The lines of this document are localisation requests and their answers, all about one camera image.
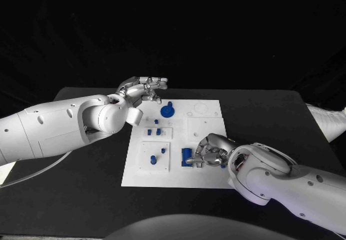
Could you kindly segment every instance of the black curtain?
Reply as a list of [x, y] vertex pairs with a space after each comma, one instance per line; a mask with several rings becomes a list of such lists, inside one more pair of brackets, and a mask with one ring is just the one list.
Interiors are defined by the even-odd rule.
[[345, 107], [346, 3], [0, 3], [0, 116], [64, 87], [132, 76], [171, 88], [288, 89]]

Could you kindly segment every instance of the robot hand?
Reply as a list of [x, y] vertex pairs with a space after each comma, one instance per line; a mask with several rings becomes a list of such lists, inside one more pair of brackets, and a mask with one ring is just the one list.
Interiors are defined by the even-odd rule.
[[275, 148], [211, 133], [188, 164], [228, 165], [228, 184], [253, 203], [276, 199], [302, 219], [346, 235], [346, 178], [299, 165]]
[[132, 77], [112, 95], [48, 102], [0, 119], [0, 166], [66, 154], [116, 134], [126, 122], [139, 126], [143, 101], [162, 103], [156, 89], [168, 78]]

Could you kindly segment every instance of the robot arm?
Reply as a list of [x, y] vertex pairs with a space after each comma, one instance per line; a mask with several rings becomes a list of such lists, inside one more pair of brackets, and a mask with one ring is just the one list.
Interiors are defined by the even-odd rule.
[[66, 154], [116, 134], [126, 122], [139, 126], [142, 101], [162, 99], [168, 79], [132, 77], [116, 94], [48, 102], [0, 119], [0, 166]]
[[299, 218], [346, 235], [345, 177], [298, 165], [260, 143], [239, 146], [214, 133], [201, 141], [195, 158], [187, 163], [228, 165], [228, 184], [253, 203], [264, 206], [276, 199]]

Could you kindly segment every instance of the black table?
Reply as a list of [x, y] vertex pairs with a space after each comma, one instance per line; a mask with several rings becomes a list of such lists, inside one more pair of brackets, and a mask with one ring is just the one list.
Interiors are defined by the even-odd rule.
[[[115, 92], [116, 88], [67, 87], [55, 100]], [[267, 144], [299, 164], [346, 176], [298, 92], [168, 89], [158, 93], [165, 99], [220, 100], [227, 134], [234, 140]], [[247, 222], [298, 239], [339, 239], [298, 218], [276, 200], [256, 205], [236, 190], [122, 187], [130, 136], [132, 126], [126, 124], [115, 136], [77, 149], [44, 174], [0, 189], [0, 234], [106, 237], [151, 217], [201, 214]], [[58, 158], [19, 161], [8, 181]]]

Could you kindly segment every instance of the white board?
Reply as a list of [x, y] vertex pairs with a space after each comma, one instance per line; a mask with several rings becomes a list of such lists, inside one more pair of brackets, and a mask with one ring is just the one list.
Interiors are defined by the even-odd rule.
[[[165, 118], [161, 110], [169, 101], [174, 104], [175, 115]], [[164, 99], [162, 105], [145, 101], [138, 108], [145, 114], [139, 126], [132, 129], [122, 186], [233, 189], [228, 185], [228, 168], [205, 164], [202, 167], [197, 167], [195, 164], [192, 167], [182, 166], [184, 148], [191, 148], [194, 154], [200, 141], [210, 133], [227, 137], [220, 101]], [[166, 135], [156, 136], [158, 128], [164, 129], [162, 134], [166, 132]], [[165, 144], [169, 144], [169, 155], [168, 151], [166, 155], [162, 154]], [[155, 165], [151, 163], [151, 156], [158, 156]]]

